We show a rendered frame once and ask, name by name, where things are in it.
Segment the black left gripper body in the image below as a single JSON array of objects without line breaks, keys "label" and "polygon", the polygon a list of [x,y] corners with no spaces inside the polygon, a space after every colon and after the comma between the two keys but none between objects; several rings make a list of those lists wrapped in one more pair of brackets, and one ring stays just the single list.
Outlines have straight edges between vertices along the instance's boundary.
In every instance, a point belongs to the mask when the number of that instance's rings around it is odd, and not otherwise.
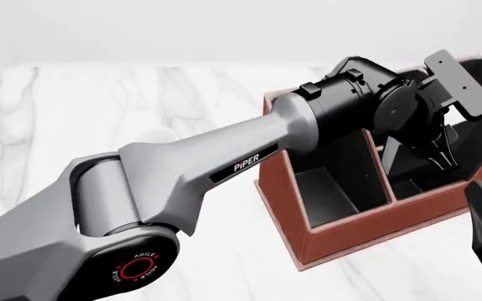
[{"label": "black left gripper body", "polygon": [[418,107],[413,117],[408,122],[408,146],[414,148],[427,148],[433,145],[435,148],[446,147],[449,139],[444,124],[444,115],[448,109],[440,108],[430,98],[416,94],[415,100]]}]

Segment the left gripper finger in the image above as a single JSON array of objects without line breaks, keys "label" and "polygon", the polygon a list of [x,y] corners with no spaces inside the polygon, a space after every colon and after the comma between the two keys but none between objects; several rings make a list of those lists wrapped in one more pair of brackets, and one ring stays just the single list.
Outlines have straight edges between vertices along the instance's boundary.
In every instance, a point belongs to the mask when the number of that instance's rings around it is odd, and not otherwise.
[{"label": "left gripper finger", "polygon": [[449,165],[448,170],[455,170],[459,165],[454,159],[453,147],[455,142],[457,142],[459,139],[459,134],[452,125],[446,125],[444,127],[444,131],[447,140],[447,150],[445,151],[445,157]]},{"label": "left gripper finger", "polygon": [[439,170],[446,169],[444,153],[432,141],[426,144],[426,157]]}]

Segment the black book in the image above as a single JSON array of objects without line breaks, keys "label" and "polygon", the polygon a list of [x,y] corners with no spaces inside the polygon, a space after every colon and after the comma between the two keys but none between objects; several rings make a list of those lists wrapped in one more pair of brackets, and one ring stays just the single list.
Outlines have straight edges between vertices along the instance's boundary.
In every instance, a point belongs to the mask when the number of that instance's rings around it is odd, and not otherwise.
[{"label": "black book", "polygon": [[426,160],[392,137],[388,137],[384,145],[381,163],[389,179],[396,179],[428,165]]}]

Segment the red-brown desk caddy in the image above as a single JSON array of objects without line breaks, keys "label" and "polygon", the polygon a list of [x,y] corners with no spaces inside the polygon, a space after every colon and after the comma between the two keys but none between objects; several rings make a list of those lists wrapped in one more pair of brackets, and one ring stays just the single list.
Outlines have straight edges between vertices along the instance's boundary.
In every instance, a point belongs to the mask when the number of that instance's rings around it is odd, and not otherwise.
[{"label": "red-brown desk caddy", "polygon": [[[482,58],[456,59],[482,86]],[[418,107],[425,67],[392,72],[362,57],[348,57],[315,83],[264,97],[264,112],[290,100],[308,107],[316,133],[309,152],[266,147],[255,182],[296,267],[311,268],[468,210],[465,188],[482,181],[482,118],[466,120],[448,107],[444,124],[459,134],[455,170],[408,146],[408,122]],[[428,165],[389,179],[381,157],[387,138]]]}]

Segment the flat plate on black stalk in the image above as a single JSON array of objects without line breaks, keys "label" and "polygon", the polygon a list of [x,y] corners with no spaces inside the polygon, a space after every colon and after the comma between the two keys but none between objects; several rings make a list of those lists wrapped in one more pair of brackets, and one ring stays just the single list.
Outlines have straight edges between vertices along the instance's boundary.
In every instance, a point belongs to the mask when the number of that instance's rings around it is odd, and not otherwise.
[{"label": "flat plate on black stalk", "polygon": [[420,84],[417,97],[431,115],[445,115],[453,106],[466,120],[482,118],[482,86],[447,50],[431,54],[424,64],[428,77]]}]

